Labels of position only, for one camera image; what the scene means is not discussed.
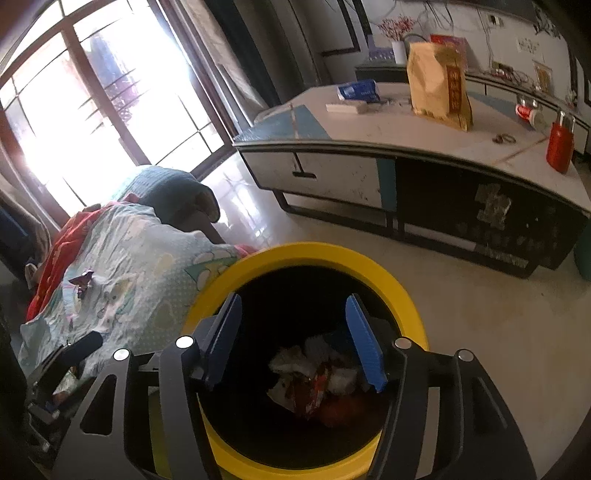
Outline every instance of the red thermos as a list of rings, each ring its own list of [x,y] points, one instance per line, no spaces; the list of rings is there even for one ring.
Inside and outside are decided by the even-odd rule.
[[[553,169],[566,173],[574,153],[574,118],[566,112],[560,112],[552,124],[550,143],[546,160]]]

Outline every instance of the brown paper bag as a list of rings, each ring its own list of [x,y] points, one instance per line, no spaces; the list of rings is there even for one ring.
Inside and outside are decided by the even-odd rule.
[[[415,114],[464,132],[472,128],[466,76],[456,50],[436,43],[412,43],[407,72]]]

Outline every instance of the trash can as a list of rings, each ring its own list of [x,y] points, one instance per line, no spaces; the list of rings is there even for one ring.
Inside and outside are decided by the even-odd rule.
[[[402,286],[378,264],[335,245],[304,242],[251,255],[230,267],[196,300],[183,333],[217,312],[227,295],[242,298],[242,324],[222,382],[200,394],[218,465],[243,480],[345,480],[367,472],[387,415],[376,394],[364,414],[328,428],[273,403],[268,367],[281,347],[346,325],[345,301],[359,294],[370,315],[428,348],[418,313]]]

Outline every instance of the blanket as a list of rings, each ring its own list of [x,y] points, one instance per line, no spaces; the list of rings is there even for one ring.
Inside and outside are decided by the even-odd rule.
[[[45,308],[21,326],[18,360],[26,375],[60,345],[96,330],[103,346],[86,360],[82,379],[98,374],[119,348],[156,351],[180,333],[196,297],[239,253],[201,232],[162,225],[151,207],[121,203],[101,211],[79,255]],[[82,299],[71,278],[93,270]],[[71,390],[73,378],[60,389]]]

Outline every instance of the yellow trash can rim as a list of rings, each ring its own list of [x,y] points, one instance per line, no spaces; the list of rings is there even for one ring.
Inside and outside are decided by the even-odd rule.
[[[428,350],[417,309],[389,272],[355,251],[318,242],[281,245],[236,262],[197,298],[187,315],[182,334],[191,334],[200,320],[214,315],[231,291],[271,271],[302,265],[331,268],[364,283],[392,312],[401,334]],[[289,470],[263,465],[241,455],[216,433],[205,415],[203,421],[217,464],[243,480],[350,480],[368,470],[379,442],[377,435],[361,450],[327,466]]]

